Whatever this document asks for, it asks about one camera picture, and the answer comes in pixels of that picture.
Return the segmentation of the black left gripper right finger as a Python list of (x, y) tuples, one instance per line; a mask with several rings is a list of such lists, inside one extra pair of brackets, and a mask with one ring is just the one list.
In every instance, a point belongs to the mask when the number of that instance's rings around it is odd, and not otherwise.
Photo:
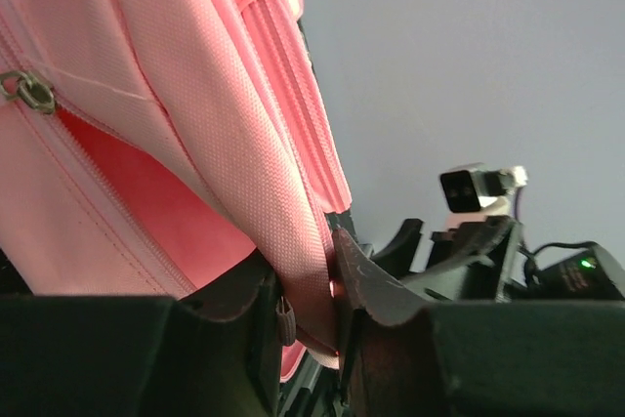
[(620, 302), (430, 303), (333, 233), (340, 390), (356, 416), (620, 416)]

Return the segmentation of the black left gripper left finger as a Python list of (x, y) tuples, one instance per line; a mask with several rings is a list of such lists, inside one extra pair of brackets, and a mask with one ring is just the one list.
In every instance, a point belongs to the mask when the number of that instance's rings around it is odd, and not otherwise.
[(183, 300), (1, 302), (5, 416), (273, 416), (280, 286), (259, 252)]

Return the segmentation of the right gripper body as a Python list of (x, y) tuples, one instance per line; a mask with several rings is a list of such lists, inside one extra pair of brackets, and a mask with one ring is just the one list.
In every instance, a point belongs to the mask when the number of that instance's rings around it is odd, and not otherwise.
[(523, 227), (510, 216), (488, 216), (431, 234), (428, 263), (422, 271), (410, 267), (422, 238), (423, 223), (406, 219), (392, 241), (370, 259), (408, 290), (428, 301), (529, 299), (535, 284), (512, 279)]

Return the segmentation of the pink school backpack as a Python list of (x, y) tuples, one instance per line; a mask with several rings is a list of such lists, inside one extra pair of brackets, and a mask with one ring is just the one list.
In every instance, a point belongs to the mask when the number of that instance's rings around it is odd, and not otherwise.
[(253, 251), (338, 364), (326, 218), (352, 204), (304, 0), (1, 0), (1, 247), (40, 295), (183, 298)]

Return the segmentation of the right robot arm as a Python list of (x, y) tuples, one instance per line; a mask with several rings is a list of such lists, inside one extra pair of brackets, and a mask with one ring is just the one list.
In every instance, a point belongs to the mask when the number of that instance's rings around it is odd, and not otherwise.
[(544, 269), (508, 216), (422, 223), (368, 255), (334, 231), (339, 393), (355, 416), (620, 416), (624, 271), (594, 242)]

